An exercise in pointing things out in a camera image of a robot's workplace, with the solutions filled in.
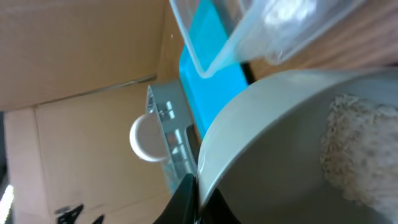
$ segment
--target rice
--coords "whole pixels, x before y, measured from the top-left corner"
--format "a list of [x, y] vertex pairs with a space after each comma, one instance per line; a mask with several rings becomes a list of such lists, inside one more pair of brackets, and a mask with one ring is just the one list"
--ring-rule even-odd
[[320, 157], [326, 180], [344, 198], [398, 220], [398, 109], [338, 95], [327, 125]]

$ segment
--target cardboard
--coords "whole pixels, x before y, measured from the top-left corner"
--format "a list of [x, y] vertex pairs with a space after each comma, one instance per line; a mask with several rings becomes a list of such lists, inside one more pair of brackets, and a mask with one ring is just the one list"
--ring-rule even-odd
[[[140, 160], [129, 144], [146, 91], [135, 84], [5, 114], [16, 223], [31, 223], [26, 214], [53, 223], [56, 210], [80, 203], [77, 223], [102, 213], [105, 223], [152, 223], [161, 214], [170, 200], [161, 166]], [[27, 205], [28, 194], [41, 209]]]
[[0, 1], [0, 111], [154, 74], [166, 4]]

